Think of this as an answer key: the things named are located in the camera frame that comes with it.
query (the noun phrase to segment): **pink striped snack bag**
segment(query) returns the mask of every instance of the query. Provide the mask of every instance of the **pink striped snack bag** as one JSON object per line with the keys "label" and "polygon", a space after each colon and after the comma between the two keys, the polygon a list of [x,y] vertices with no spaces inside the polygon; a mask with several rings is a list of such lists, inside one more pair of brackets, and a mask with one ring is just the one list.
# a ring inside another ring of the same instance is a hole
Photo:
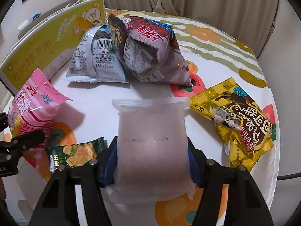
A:
{"label": "pink striped snack bag", "polygon": [[[8,125],[13,137],[42,129],[48,138],[53,118],[69,98],[58,92],[37,68],[20,89],[8,111]],[[24,156],[37,170],[45,143],[30,149],[34,157]]]}

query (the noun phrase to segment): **white wall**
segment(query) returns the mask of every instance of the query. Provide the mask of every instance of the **white wall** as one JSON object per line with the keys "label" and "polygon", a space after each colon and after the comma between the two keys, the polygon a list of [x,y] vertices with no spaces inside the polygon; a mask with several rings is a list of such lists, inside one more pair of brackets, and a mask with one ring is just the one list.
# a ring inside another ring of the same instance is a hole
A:
{"label": "white wall", "polygon": [[[48,10],[69,0],[15,0],[0,26],[0,61],[15,45],[18,39],[18,26],[35,13],[45,13]],[[0,101],[6,94],[6,89],[0,83]]]}
{"label": "white wall", "polygon": [[[279,175],[301,172],[301,21],[287,0],[279,1],[275,30],[258,61],[279,116]],[[277,182],[271,206],[275,226],[284,225],[300,200],[301,178]]]}

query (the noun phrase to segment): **curtain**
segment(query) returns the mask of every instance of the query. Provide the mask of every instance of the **curtain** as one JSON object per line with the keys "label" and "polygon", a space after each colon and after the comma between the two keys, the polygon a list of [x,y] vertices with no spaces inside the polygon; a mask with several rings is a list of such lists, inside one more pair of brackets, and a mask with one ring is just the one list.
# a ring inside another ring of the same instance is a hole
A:
{"label": "curtain", "polygon": [[259,56],[278,0],[105,0],[110,9],[140,10],[192,18],[228,33]]}

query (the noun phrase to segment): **translucent white package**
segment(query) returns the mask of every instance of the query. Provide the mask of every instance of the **translucent white package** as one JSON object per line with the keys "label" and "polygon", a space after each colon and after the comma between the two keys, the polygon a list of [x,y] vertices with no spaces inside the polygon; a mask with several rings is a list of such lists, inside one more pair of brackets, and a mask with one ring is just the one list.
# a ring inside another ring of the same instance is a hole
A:
{"label": "translucent white package", "polygon": [[163,201],[186,192],[193,196],[184,121],[189,103],[189,98],[112,100],[119,128],[111,201]]}
{"label": "translucent white package", "polygon": [[112,47],[108,25],[93,27],[84,34],[70,60],[64,80],[128,83],[124,68]]}

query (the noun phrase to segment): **metal screw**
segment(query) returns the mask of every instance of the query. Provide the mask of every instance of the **metal screw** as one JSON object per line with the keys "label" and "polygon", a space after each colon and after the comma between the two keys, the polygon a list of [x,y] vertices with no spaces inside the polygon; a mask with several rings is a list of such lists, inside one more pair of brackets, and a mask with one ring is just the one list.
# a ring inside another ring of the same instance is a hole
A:
{"label": "metal screw", "polygon": [[239,166],[238,166],[238,169],[239,169],[240,171],[242,171],[242,172],[246,171],[246,167],[243,166],[243,165],[239,165]]}
{"label": "metal screw", "polygon": [[65,169],[65,166],[64,166],[64,165],[59,165],[59,166],[58,166],[58,170],[59,170],[59,171],[62,171],[62,170],[64,170],[64,169]]}
{"label": "metal screw", "polygon": [[206,163],[207,163],[208,165],[214,165],[214,164],[215,164],[215,160],[213,160],[213,159],[208,159],[208,160],[206,161]]}
{"label": "metal screw", "polygon": [[96,165],[97,162],[98,162],[98,161],[97,161],[96,159],[92,159],[92,160],[89,161],[89,164],[90,164],[90,165]]}

